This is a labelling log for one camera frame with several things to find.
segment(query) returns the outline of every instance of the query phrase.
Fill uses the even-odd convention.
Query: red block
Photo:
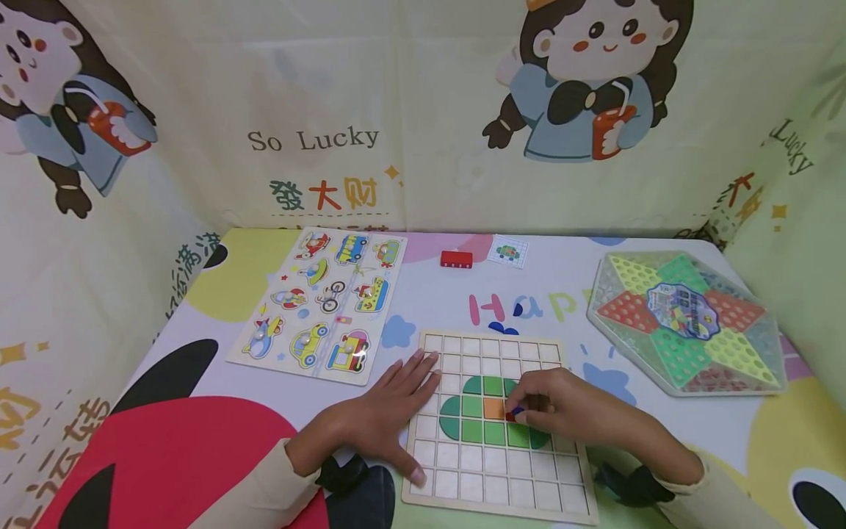
[[[442,251],[441,266],[447,268],[472,268],[473,254],[468,251]]]

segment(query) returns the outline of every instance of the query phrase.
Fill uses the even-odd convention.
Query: left hand
[[[348,445],[364,457],[386,461],[413,484],[422,486],[426,475],[399,445],[398,437],[441,382],[441,372],[434,371],[421,386],[437,357],[438,353],[426,356],[423,350],[417,350],[405,365],[397,361],[390,366],[367,393],[322,411],[288,441],[294,470],[307,476],[336,449]]]

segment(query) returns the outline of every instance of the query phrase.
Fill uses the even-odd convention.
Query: cartoon girl
[[[108,195],[129,157],[157,140],[156,117],[55,0],[0,0],[0,151],[34,154],[59,211],[85,218],[85,173]]]
[[[482,134],[505,148],[532,129],[525,156],[543,162],[604,160],[644,139],[667,117],[673,61],[693,0],[526,0],[519,53],[497,67],[508,86]]]

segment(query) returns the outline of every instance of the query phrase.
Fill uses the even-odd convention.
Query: hexagonal game board
[[[686,252],[606,254],[588,319],[671,395],[787,388],[775,317]]]

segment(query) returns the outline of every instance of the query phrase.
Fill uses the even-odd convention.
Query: star decoration
[[[12,345],[11,347],[0,347],[0,366],[26,360],[24,345],[25,344],[21,342],[20,344]]]
[[[782,204],[781,206],[773,206],[772,207],[772,218],[787,218],[788,217],[788,205]]]

